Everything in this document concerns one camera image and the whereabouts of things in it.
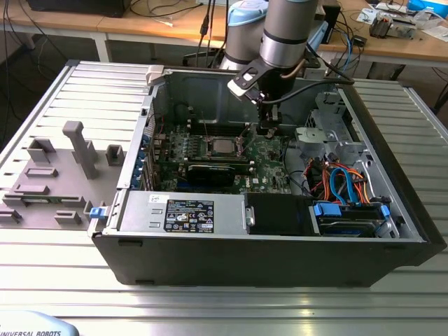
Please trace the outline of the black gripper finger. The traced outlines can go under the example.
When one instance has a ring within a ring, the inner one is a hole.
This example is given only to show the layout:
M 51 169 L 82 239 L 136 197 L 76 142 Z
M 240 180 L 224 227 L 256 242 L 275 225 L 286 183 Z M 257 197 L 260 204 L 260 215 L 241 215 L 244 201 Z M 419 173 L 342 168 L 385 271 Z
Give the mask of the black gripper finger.
M 281 135 L 279 123 L 272 120 L 261 120 L 256 127 L 257 135 L 263 136 L 266 139 L 273 139 Z

